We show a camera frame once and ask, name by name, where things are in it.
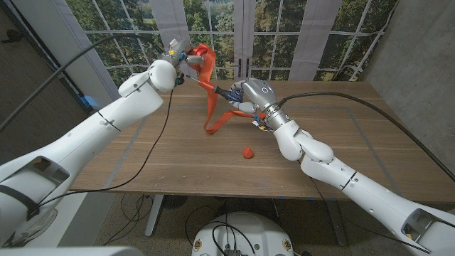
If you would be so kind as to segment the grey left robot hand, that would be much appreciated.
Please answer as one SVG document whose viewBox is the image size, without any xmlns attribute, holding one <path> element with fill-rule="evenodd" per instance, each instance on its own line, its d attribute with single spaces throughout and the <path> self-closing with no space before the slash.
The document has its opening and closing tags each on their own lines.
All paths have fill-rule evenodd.
<svg viewBox="0 0 455 256">
<path fill-rule="evenodd" d="M 195 47 L 188 39 L 183 39 L 182 41 L 173 39 L 169 43 L 168 49 L 162 55 L 161 59 L 172 64 L 175 69 L 177 69 L 181 63 L 201 66 L 204 62 L 204 57 L 192 53 L 192 50 L 194 49 Z"/>
</svg>

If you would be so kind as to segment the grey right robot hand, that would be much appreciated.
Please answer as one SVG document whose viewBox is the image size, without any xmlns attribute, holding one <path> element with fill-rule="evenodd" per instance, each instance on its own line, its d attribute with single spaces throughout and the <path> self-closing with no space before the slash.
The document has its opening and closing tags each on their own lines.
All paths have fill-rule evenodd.
<svg viewBox="0 0 455 256">
<path fill-rule="evenodd" d="M 239 90 L 241 95 L 249 97 L 250 102 L 229 101 L 233 107 L 245 114 L 254 114 L 257 109 L 264 112 L 268 107 L 277 104 L 277 97 L 272 87 L 263 80 L 251 78 L 237 81 L 231 86 L 231 90 Z"/>
</svg>

